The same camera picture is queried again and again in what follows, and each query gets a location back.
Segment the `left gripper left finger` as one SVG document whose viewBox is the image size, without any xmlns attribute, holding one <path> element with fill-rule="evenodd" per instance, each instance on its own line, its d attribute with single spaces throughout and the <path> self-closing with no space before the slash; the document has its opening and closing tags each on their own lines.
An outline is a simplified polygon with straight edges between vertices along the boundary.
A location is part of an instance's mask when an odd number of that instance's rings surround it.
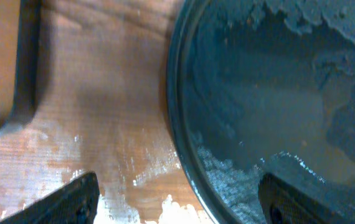
<svg viewBox="0 0 355 224">
<path fill-rule="evenodd" d="M 0 224 L 92 224 L 100 188 L 94 171 L 86 172 L 48 196 L 3 220 Z"/>
</svg>

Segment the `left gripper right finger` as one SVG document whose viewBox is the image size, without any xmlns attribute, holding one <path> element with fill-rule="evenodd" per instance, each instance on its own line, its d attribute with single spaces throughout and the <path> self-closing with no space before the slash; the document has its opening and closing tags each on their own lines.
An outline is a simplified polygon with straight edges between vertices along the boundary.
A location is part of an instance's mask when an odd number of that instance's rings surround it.
<svg viewBox="0 0 355 224">
<path fill-rule="evenodd" d="M 266 173 L 261 178 L 258 199 L 267 223 L 350 223 L 338 212 L 325 207 L 271 173 Z"/>
</svg>

